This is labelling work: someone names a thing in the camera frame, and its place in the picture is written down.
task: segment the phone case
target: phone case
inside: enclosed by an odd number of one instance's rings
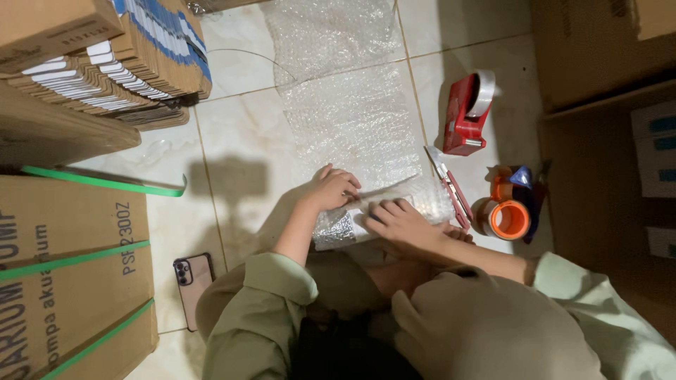
[[[197,331],[195,309],[202,293],[214,282],[214,269],[211,255],[204,252],[201,255],[189,258],[179,258],[174,261],[174,273],[178,282],[178,292],[183,303],[185,320],[188,331]]]

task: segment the sleeve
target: sleeve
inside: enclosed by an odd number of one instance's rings
[[[673,347],[619,297],[607,276],[546,253],[533,287],[577,319],[609,380],[676,379]]]
[[[223,310],[207,341],[202,379],[285,379],[305,306],[317,295],[310,274],[292,259],[249,257],[244,288]]]

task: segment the green strap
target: green strap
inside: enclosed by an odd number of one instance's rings
[[[109,187],[110,189],[125,190],[125,191],[134,191],[135,193],[146,193],[152,195],[163,195],[165,197],[180,197],[185,192],[185,188],[188,185],[188,180],[183,175],[183,188],[174,190],[174,189],[162,189],[160,187],[150,187],[143,185],[134,185],[131,183],[109,181],[106,179],[92,178],[88,176],[81,176],[79,174],[72,174],[67,172],[58,172],[56,170],[36,168],[35,166],[23,166],[21,171],[28,174],[33,174],[37,176],[45,176],[54,179],[62,179],[64,181],[84,183],[85,185],[100,186],[100,187]]]
[[[91,260],[96,260],[98,258],[104,258],[106,256],[111,256],[114,254],[118,254],[120,252],[133,251],[137,248],[147,247],[148,245],[150,245],[150,240],[143,240],[133,244],[121,245],[120,247],[110,248],[108,250],[93,252],[91,254],[76,256],[73,258],[61,258],[50,262],[42,262],[40,264],[23,266],[21,268],[0,270],[0,281],[11,280],[26,275],[32,275],[33,273],[44,272],[45,270],[54,270],[56,268],[61,268],[63,266],[80,264],[81,262],[87,262]]]
[[[150,305],[153,304],[155,300],[151,298],[148,300],[148,302],[143,305],[139,311],[135,312],[134,315],[130,316],[126,321],[120,323],[119,326],[116,328],[112,329],[109,331],[107,334],[105,334],[103,337],[92,343],[89,347],[85,348],[84,350],[80,351],[77,353],[77,355],[73,356],[72,358],[66,360],[63,364],[60,366],[56,367],[53,371],[50,373],[47,373],[43,379],[55,379],[58,375],[60,375],[62,372],[64,372],[68,367],[72,366],[73,364],[77,363],[80,361],[82,358],[85,356],[91,354],[94,350],[96,350],[101,344],[104,344],[107,342],[110,338],[115,336],[115,334],[119,333],[122,331],[125,327],[129,326],[132,322],[134,322],[137,318],[141,316],[148,308],[150,308]]]

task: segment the tape roll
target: tape roll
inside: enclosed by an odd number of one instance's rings
[[[503,240],[520,239],[531,226],[528,210],[521,202],[514,200],[489,200],[481,208],[480,220],[486,235]]]
[[[479,89],[475,93],[476,100],[474,105],[467,111],[465,116],[470,118],[478,118],[479,116],[486,113],[488,107],[493,101],[493,94],[496,91],[496,74],[491,70],[477,70],[475,72],[477,77],[475,81],[479,82]]]

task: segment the pants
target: pants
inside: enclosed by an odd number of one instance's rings
[[[310,318],[336,310],[349,319],[389,305],[345,254],[310,254],[306,267],[319,290],[307,308]],[[244,265],[238,266],[200,297],[196,317],[203,339],[242,288],[244,274]],[[391,311],[375,313],[371,325],[371,335],[390,341],[427,380],[604,378],[570,314],[534,289],[478,268],[440,270],[410,299],[397,292]]]

